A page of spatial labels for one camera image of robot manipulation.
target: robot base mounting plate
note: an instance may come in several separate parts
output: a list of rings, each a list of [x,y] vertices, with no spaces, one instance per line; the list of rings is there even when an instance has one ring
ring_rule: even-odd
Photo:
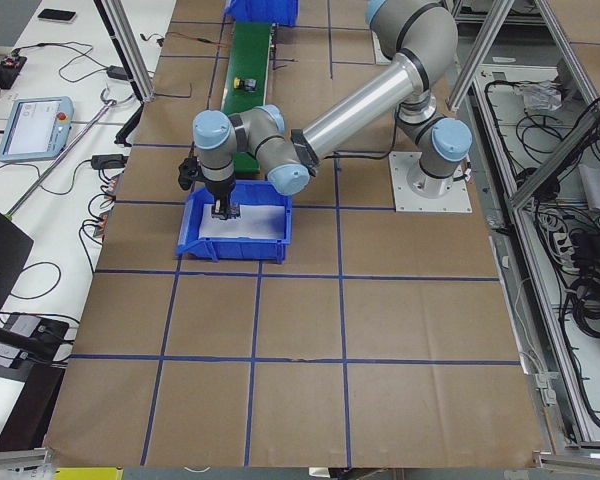
[[[454,182],[451,190],[441,198],[429,199],[416,194],[407,184],[409,167],[420,158],[420,152],[391,152],[389,167],[393,184],[396,212],[410,213],[472,213],[471,201],[464,181]],[[458,167],[454,176],[462,175]]]

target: green conveyor belt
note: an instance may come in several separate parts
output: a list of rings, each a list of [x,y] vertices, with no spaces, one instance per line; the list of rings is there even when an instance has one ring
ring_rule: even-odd
[[[271,49],[271,24],[236,22],[225,82],[222,111],[231,115],[264,105]],[[235,89],[234,78],[252,78],[256,90]],[[258,173],[258,163],[246,153],[234,156],[236,173]]]

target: light blue joint cap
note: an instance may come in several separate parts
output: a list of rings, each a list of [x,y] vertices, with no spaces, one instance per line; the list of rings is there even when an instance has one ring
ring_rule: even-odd
[[[369,0],[369,5],[367,5],[367,13],[364,16],[364,19],[367,21],[367,25],[371,25],[373,21],[373,17],[376,16],[380,7],[384,5],[384,2],[387,0]]]
[[[264,110],[269,115],[271,115],[271,118],[273,118],[273,121],[276,122],[276,126],[278,127],[278,132],[284,133],[284,129],[285,129],[284,118],[282,117],[282,113],[280,112],[280,109],[278,107],[276,107],[275,105],[263,105],[261,107],[256,107],[256,108],[259,108],[260,110]]]
[[[193,139],[202,150],[218,148],[229,138],[231,122],[218,110],[205,110],[193,119]]]
[[[454,163],[461,162],[467,156],[473,142],[469,127],[453,118],[443,118],[436,123],[431,137],[436,152]]]
[[[309,183],[309,171],[299,163],[288,163],[271,170],[267,174],[267,180],[280,195],[295,195]]]

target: smartphone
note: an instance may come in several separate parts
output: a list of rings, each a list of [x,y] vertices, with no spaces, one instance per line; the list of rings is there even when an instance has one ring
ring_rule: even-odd
[[[54,10],[53,8],[45,8],[38,14],[40,20],[49,22],[71,23],[76,19],[77,13],[69,10]]]

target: blue bin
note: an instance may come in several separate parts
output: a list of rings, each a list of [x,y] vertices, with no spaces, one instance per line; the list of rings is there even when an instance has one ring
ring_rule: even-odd
[[[254,238],[200,238],[205,205],[213,204],[213,195],[206,188],[200,188],[187,198],[184,217],[178,240],[178,255],[191,253],[199,258],[210,258],[214,262],[220,259],[238,260],[275,260],[282,263],[287,256],[287,247],[291,243],[291,197],[280,195],[269,182],[260,180],[238,180],[231,194],[231,201],[244,205],[283,206],[284,235],[276,239]]]
[[[231,0],[224,13],[238,22],[278,23],[295,27],[299,0]]]

